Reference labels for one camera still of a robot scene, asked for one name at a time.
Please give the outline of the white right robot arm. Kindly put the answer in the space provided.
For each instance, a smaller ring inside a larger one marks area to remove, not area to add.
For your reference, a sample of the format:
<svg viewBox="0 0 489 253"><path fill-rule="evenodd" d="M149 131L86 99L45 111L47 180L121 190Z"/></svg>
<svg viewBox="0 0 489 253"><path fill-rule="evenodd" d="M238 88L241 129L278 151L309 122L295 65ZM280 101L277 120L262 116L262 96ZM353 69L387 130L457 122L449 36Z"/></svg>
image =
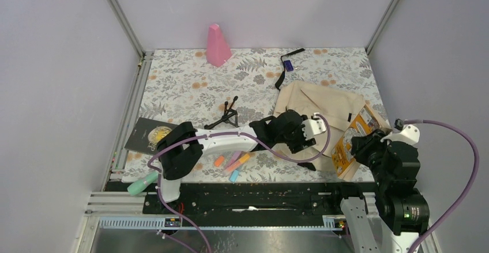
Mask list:
<svg viewBox="0 0 489 253"><path fill-rule="evenodd" d="M419 138L420 131L412 124L402 125L396 133L378 129L363 137L352 137L352 157L374 178L375 207L383 234L381 247L377 248L374 235L366 229L366 214L357 211L364 202L358 188L350 194L334 194L330 204L348 219L356 252L418 252L418 239L427 233L430 218L428 203L415 187L420 170L415 148Z"/></svg>

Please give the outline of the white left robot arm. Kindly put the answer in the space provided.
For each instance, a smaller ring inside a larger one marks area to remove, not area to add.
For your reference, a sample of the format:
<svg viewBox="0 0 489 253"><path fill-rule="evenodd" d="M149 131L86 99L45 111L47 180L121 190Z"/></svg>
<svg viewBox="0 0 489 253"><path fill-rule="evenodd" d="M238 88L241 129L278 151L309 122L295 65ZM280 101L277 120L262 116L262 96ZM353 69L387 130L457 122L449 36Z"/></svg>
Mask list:
<svg viewBox="0 0 489 253"><path fill-rule="evenodd" d="M330 142L330 126L324 116L301 115L289 109L279 116L250 122L229 130L196 129L192 122L177 125L156 145L156 153L148 167L157 172L157 206L165 213L179 205L180 183L201 157L226 152L257 152L267 150L283 160L292 158L275 152L277 144L285 144L297 153L316 144L316 137L326 134Z"/></svg>

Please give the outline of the orange activity book box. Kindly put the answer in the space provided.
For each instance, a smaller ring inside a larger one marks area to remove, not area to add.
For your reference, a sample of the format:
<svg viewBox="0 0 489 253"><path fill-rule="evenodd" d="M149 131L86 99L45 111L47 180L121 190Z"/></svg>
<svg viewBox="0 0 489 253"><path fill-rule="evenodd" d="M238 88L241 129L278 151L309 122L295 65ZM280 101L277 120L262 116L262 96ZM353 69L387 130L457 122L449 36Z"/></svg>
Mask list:
<svg viewBox="0 0 489 253"><path fill-rule="evenodd" d="M351 154L352 138L367 136L375 130L382 130L389 134L391 128L376 110L365 104L359 113L351 119L348 128L331 151L332 162L339 179L352 180L360 167L360 164Z"/></svg>

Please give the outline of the cream canvas backpack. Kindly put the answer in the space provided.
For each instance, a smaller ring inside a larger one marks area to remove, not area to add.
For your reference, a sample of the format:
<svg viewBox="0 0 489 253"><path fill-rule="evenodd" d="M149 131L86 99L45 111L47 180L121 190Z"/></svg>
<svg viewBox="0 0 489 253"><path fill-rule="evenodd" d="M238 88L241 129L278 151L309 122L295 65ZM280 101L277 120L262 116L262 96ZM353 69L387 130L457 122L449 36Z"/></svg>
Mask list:
<svg viewBox="0 0 489 253"><path fill-rule="evenodd" d="M370 61L364 48L313 48L289 50L281 61L290 60L294 71L284 70L276 86L280 92L274 116L288 109L301 115L319 112L330 126L330 142L324 155L314 161L315 169L335 172L331 151L365 104L371 106L386 120L379 90ZM317 144L292 158L315 156L326 142L326 134L316 137Z"/></svg>

